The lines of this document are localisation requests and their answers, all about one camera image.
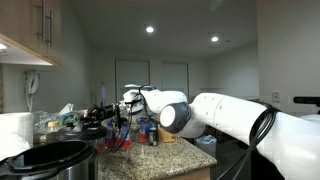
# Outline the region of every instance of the lid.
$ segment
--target lid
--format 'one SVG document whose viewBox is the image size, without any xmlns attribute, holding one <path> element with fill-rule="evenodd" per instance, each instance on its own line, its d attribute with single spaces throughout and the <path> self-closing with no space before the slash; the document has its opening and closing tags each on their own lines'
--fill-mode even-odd
<svg viewBox="0 0 320 180">
<path fill-rule="evenodd" d="M 71 128 L 62 128 L 58 132 L 59 141 L 64 140 L 94 140 L 105 137 L 107 128 L 104 126 L 88 128 L 82 131 Z"/>
<path fill-rule="evenodd" d="M 148 121 L 148 118 L 147 117 L 145 117 L 145 116 L 142 116 L 142 117 L 140 117 L 139 118 L 139 120 L 138 120 L 140 123 L 145 123 L 145 122 L 147 122 Z"/>
<path fill-rule="evenodd" d="M 111 121 L 107 121 L 107 127 L 111 127 L 112 124 L 111 124 Z"/>
<path fill-rule="evenodd" d="M 157 129 L 157 125 L 155 123 L 150 124 L 150 128 L 155 128 Z"/>
<path fill-rule="evenodd" d="M 59 126 L 59 121 L 48 122 L 48 127 L 57 127 L 57 126 Z"/>
<path fill-rule="evenodd" d="M 7 160 L 8 174 L 51 177 L 87 159 L 94 151 L 93 145 L 85 141 L 63 141 L 38 146 L 10 157 Z"/>
</svg>

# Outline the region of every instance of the light switch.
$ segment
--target light switch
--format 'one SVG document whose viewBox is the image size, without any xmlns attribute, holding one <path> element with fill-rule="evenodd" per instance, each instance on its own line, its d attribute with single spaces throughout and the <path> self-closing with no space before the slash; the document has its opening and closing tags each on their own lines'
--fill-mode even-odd
<svg viewBox="0 0 320 180">
<path fill-rule="evenodd" d="M 279 91 L 272 92 L 272 102 L 280 102 L 280 92 Z"/>
</svg>

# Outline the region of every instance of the recessed light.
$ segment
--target recessed light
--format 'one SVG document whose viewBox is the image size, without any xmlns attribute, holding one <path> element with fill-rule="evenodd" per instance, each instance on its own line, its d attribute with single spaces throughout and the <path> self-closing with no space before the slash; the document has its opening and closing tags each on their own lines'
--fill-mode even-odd
<svg viewBox="0 0 320 180">
<path fill-rule="evenodd" d="M 152 26 L 148 26 L 148 27 L 146 28 L 146 31 L 147 31 L 148 33 L 153 33 L 154 29 L 153 29 Z"/>
<path fill-rule="evenodd" d="M 217 36 L 212 37 L 211 41 L 212 42 L 217 42 L 219 40 L 219 38 Z"/>
<path fill-rule="evenodd" d="M 2 43 L 0 43 L 0 49 L 7 49 L 7 46 L 2 44 Z"/>
</svg>

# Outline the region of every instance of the paper towel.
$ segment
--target paper towel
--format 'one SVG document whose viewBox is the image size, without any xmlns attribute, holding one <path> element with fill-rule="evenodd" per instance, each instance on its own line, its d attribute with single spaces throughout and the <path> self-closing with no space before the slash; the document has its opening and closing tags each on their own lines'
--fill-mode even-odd
<svg viewBox="0 0 320 180">
<path fill-rule="evenodd" d="M 33 115 L 32 113 L 0 114 L 1 134 L 16 134 L 33 146 Z M 0 143 L 6 142 L 5 136 L 0 136 Z"/>
<path fill-rule="evenodd" d="M 6 137 L 1 139 L 0 142 L 0 161 L 30 149 L 29 143 L 16 134 L 3 134 L 0 132 L 0 136 Z"/>
</svg>

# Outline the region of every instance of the pot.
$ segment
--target pot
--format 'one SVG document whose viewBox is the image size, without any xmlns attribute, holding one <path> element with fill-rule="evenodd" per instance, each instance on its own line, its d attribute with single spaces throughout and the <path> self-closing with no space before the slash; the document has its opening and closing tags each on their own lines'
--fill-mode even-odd
<svg viewBox="0 0 320 180">
<path fill-rule="evenodd" d="M 90 142 L 38 146 L 0 162 L 0 179 L 97 179 L 97 152 Z"/>
<path fill-rule="evenodd" d="M 101 126 L 101 122 L 92 123 L 83 119 L 76 126 L 64 127 L 57 132 L 47 134 L 46 143 L 81 140 L 92 143 L 98 153 L 102 153 L 105 149 L 106 133 L 107 128 Z"/>
</svg>

